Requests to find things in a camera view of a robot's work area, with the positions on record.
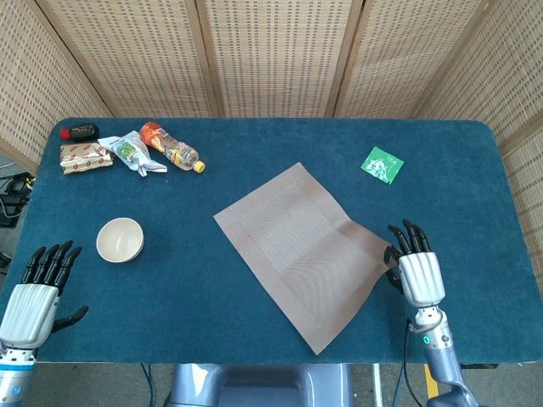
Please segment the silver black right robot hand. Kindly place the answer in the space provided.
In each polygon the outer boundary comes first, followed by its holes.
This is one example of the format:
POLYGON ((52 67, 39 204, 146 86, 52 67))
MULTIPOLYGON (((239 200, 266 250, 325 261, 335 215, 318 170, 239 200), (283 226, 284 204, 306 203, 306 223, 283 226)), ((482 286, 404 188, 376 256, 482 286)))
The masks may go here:
POLYGON ((445 298, 445 287, 436 253, 419 226, 408 220, 403 220, 403 225, 406 233, 388 226, 400 248, 391 244, 384 250, 383 261, 390 266, 385 275, 411 306, 437 306, 445 298))

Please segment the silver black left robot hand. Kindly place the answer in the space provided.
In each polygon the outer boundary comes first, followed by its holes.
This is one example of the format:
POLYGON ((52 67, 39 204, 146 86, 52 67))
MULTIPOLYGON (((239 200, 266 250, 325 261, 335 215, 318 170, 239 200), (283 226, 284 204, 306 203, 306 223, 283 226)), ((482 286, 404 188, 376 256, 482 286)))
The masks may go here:
POLYGON ((5 348, 38 349, 55 332, 73 326, 88 312, 82 305, 70 316, 57 318, 59 300, 81 253, 71 240, 40 247, 29 259, 20 283, 8 299, 1 322, 5 348))

